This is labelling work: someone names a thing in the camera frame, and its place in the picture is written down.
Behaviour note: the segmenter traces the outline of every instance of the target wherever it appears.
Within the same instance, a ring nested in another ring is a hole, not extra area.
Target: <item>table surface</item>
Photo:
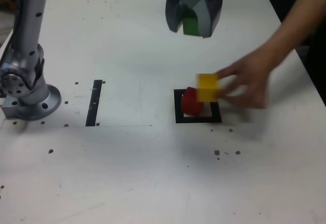
[[[39,42],[63,102],[40,121],[0,115],[1,223],[326,223],[326,110],[295,52],[268,109],[175,123],[174,89],[280,25],[270,2],[223,0],[202,39],[169,31],[165,1],[47,0]],[[100,126],[85,127],[96,79]]]

